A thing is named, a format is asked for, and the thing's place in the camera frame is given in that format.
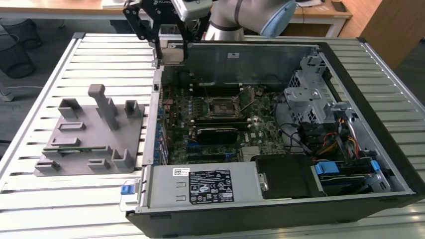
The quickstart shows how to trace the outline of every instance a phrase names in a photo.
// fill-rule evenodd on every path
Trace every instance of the metal clip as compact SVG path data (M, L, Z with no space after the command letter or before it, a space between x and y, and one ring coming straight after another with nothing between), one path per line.
M259 173L259 182L260 182L260 189L263 192L268 191L268 183L266 178L266 173Z

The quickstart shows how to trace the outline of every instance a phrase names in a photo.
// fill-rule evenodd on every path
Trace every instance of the white sticker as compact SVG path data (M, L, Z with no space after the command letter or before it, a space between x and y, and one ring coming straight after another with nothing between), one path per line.
M231 52L227 54L228 58L239 58L239 52Z
M174 176L188 176L191 168L174 168Z
M223 196L222 197L224 197L224 198L227 198L227 197L234 197L234 193L223 193Z

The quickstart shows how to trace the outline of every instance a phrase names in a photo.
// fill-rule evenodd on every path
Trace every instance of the black plastic cover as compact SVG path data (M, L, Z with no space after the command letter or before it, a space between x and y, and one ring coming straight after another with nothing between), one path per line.
M312 159L306 155L259 155L259 173L266 174L268 191L264 199L322 197L312 171Z

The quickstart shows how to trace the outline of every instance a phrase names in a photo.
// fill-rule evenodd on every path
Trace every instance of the circuit board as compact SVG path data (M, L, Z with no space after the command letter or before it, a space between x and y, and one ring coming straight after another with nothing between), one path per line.
M168 164L211 163L210 155L224 155L226 162L243 161L242 148L258 146L260 154L283 154L284 142L279 133L272 108L276 92L263 92L263 88L247 86L232 97L196 97L190 88L164 88L164 119L160 123L167 131ZM248 130L238 131L238 139L231 144L200 145L194 140L194 119L247 119ZM191 161L194 156L206 160Z

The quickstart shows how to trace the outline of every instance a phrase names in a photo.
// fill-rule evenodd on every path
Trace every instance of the blue drive bracket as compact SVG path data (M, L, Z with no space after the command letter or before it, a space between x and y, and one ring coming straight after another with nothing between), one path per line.
M316 169L318 175L330 174L330 173L340 173L339 166L338 166L336 162L331 162L331 161L319 162L315 165L315 169Z

